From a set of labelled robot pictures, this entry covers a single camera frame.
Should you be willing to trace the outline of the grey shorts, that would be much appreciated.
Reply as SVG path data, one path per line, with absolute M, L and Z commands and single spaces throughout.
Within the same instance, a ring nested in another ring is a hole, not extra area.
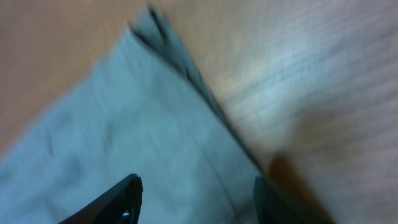
M 1 222 L 58 223 L 127 175 L 140 223 L 256 223 L 258 170 L 167 19 L 147 8 L 1 162 Z

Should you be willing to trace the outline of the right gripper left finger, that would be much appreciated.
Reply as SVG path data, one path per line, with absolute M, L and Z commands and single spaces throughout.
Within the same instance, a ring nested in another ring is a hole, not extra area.
M 137 224 L 142 193 L 141 178 L 129 174 L 60 224 Z

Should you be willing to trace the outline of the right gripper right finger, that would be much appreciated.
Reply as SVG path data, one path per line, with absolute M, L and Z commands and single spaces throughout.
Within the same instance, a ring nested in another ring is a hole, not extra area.
M 260 224 L 327 224 L 332 221 L 281 192 L 265 177 L 254 181 L 253 199 Z

